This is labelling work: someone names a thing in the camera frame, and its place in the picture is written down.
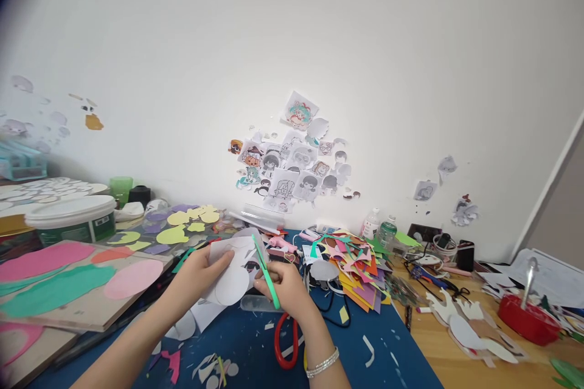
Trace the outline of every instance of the silver bracelet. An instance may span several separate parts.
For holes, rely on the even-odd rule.
[[[337,347],[335,347],[335,352],[333,353],[333,355],[330,356],[328,359],[326,359],[323,363],[318,365],[313,370],[306,370],[306,376],[308,378],[314,378],[315,375],[320,374],[325,369],[330,367],[333,363],[335,363],[338,360],[338,358],[339,358],[339,349]]]

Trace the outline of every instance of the person's right hand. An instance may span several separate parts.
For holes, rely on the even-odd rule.
[[[281,307],[292,318],[296,319],[299,324],[302,325],[302,322],[312,317],[315,313],[320,314],[314,301],[306,291],[306,286],[294,264],[273,261],[268,263],[268,272],[274,283],[274,289]],[[255,275],[254,287],[272,300],[268,283],[262,277],[263,272],[260,270]]]

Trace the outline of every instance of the paper pile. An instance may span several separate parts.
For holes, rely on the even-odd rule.
[[[347,230],[327,235],[321,243],[324,253],[330,256],[329,263],[336,265],[341,273],[339,280],[343,292],[366,312],[381,312],[381,304],[390,304],[391,296],[386,290],[386,273],[392,269],[384,257],[389,252],[377,241],[366,241]]]

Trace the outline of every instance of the red bowl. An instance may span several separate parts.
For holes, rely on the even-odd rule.
[[[499,317],[513,330],[536,345],[546,346],[559,338],[560,324],[539,307],[527,304],[521,309],[521,298],[505,295],[499,305]]]

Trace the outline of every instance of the water bottle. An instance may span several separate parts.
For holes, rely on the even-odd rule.
[[[388,219],[381,224],[379,229],[379,243],[387,249],[391,250],[395,245],[395,234],[397,233],[397,226],[395,225],[395,216],[389,216]]]
[[[365,237],[369,240],[373,240],[377,234],[377,228],[379,228],[379,208],[374,208],[363,222],[363,227],[361,228],[361,237]]]

